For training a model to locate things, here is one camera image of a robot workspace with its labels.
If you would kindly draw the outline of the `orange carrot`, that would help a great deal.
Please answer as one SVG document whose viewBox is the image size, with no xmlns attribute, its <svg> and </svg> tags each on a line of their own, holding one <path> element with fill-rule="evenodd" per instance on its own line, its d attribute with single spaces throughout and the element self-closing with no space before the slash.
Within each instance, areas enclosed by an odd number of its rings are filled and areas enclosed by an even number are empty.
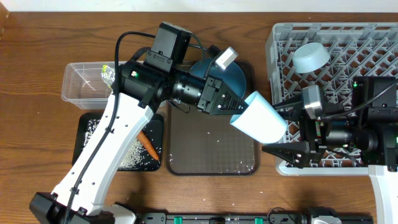
<svg viewBox="0 0 398 224">
<path fill-rule="evenodd" d="M 152 143 L 149 141 L 149 139 L 147 138 L 147 136 L 140 131 L 139 134 L 137 135 L 137 139 L 141 142 L 141 144 L 144 146 L 144 148 L 146 149 L 146 151 L 149 153 L 149 155 L 154 159 L 159 161 L 159 156 L 156 152 L 156 150 L 154 149 L 154 147 L 152 146 Z"/>
</svg>

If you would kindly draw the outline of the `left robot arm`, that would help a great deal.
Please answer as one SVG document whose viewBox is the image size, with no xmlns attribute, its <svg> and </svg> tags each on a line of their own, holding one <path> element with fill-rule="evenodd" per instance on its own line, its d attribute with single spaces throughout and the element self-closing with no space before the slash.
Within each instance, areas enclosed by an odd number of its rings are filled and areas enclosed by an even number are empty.
<svg viewBox="0 0 398 224">
<path fill-rule="evenodd" d="M 113 93 L 92 137 L 52 192 L 37 192 L 29 208 L 40 223 L 135 223 L 136 214 L 104 200 L 132 142 L 161 102 L 170 98 L 211 115 L 242 114 L 248 104 L 220 78 L 130 60 L 116 67 Z"/>
</svg>

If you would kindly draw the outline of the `light blue cup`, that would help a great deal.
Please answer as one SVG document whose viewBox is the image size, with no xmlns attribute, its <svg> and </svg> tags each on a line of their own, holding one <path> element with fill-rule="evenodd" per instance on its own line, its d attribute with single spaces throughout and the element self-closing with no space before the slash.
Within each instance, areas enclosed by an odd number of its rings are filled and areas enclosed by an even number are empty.
<svg viewBox="0 0 398 224">
<path fill-rule="evenodd" d="M 258 92 L 251 93 L 242 114 L 234 114 L 230 125 L 262 144 L 278 142 L 287 130 L 287 122 Z"/>
</svg>

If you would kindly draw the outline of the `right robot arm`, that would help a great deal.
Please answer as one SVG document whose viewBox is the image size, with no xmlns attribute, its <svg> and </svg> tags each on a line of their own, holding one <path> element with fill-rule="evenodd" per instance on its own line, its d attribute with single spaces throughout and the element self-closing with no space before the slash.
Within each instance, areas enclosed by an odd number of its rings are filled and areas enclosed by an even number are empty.
<svg viewBox="0 0 398 224">
<path fill-rule="evenodd" d="M 296 168 L 320 162 L 326 151 L 361 152 L 376 200 L 377 222 L 397 223 L 397 79 L 355 77 L 352 108 L 326 100 L 318 86 L 273 106 L 287 121 L 299 124 L 299 142 L 268 144 L 262 151 Z"/>
</svg>

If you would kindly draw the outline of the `light blue rice bowl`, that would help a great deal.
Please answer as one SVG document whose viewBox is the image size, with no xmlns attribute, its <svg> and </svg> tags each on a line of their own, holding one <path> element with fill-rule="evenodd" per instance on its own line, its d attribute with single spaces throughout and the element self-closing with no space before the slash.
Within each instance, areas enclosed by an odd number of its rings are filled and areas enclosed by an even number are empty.
<svg viewBox="0 0 398 224">
<path fill-rule="evenodd" d="M 330 59 L 327 49 L 318 42 L 299 47 L 293 54 L 293 66 L 297 73 L 308 73 L 322 68 Z"/>
</svg>

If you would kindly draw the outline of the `foil snack wrapper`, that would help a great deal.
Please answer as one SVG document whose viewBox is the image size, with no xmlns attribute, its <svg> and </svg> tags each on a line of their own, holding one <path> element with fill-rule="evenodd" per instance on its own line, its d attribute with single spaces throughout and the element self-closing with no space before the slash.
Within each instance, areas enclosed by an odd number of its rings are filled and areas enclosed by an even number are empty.
<svg viewBox="0 0 398 224">
<path fill-rule="evenodd" d="M 113 82 L 115 81 L 115 69 L 108 65 L 103 65 L 101 69 L 101 79 L 109 88 L 111 88 Z"/>
</svg>

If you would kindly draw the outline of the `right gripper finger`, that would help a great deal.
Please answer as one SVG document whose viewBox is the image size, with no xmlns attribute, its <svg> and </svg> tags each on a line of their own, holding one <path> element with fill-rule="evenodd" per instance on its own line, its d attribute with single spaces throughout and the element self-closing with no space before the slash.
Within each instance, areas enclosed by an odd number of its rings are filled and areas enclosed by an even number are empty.
<svg viewBox="0 0 398 224">
<path fill-rule="evenodd" d="M 303 97 L 302 95 L 296 95 L 272 107 L 284 120 L 299 121 L 303 111 Z"/>
<path fill-rule="evenodd" d="M 262 146 L 262 151 L 276 156 L 294 167 L 304 168 L 310 162 L 310 146 L 304 142 L 288 142 Z"/>
</svg>

